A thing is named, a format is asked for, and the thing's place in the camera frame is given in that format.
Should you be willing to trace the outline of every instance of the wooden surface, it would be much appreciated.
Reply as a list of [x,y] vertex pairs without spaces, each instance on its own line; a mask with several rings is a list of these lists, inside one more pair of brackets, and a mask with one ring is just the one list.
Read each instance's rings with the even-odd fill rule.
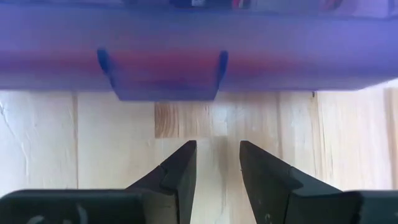
[[126,103],[113,93],[0,92],[0,195],[124,188],[198,140],[192,223],[255,223],[239,141],[342,190],[398,188],[398,90],[219,93]]

